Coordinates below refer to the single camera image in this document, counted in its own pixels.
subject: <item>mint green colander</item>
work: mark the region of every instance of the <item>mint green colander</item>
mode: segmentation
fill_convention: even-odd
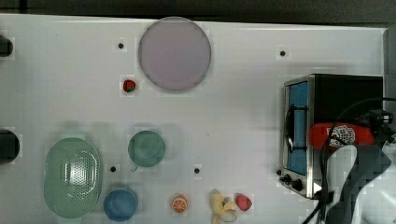
[[[45,170],[44,198],[57,216],[82,217],[95,207],[102,190],[102,164],[91,144],[75,137],[57,142]]]

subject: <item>round plate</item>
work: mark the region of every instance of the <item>round plate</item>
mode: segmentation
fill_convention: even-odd
[[[211,48],[193,21],[168,17],[151,25],[139,45],[139,62],[148,79],[169,91],[186,91],[205,77]]]

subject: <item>blue bowl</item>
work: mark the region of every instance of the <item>blue bowl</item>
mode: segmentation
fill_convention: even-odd
[[[136,193],[131,189],[116,189],[105,198],[105,213],[113,221],[122,222],[134,215],[137,207]]]

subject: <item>metal frame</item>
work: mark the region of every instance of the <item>metal frame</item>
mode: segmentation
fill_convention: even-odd
[[[284,104],[284,118],[286,117],[289,110],[289,88],[288,86],[294,85],[301,82],[308,82],[308,111],[307,111],[307,120],[306,120],[306,133],[309,133],[310,128],[314,125],[314,98],[315,98],[315,75],[309,75],[306,77],[296,78],[291,81],[287,81],[284,84],[285,90],[285,104]],[[309,143],[309,135],[306,135],[306,142]],[[314,169],[316,168],[314,164],[314,149],[307,144],[306,146],[306,175],[300,175],[286,168],[286,164],[288,162],[288,147],[285,144],[285,139],[282,141],[283,148],[283,175],[290,175],[291,179],[301,179],[303,182],[303,189],[301,191],[295,190],[292,186],[286,185],[282,182],[282,185],[288,189],[295,191],[296,193],[304,196],[308,199],[313,199],[315,193],[321,189],[315,188],[317,183],[314,183],[314,180],[321,179],[321,176],[317,176],[314,173]]]

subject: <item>oven handle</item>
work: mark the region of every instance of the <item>oven handle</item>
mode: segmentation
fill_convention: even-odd
[[[285,141],[286,146],[290,153],[293,152],[294,149],[306,149],[306,147],[294,147],[294,111],[296,110],[304,110],[308,111],[307,106],[298,107],[295,105],[290,105],[288,109],[288,114],[285,118]]]

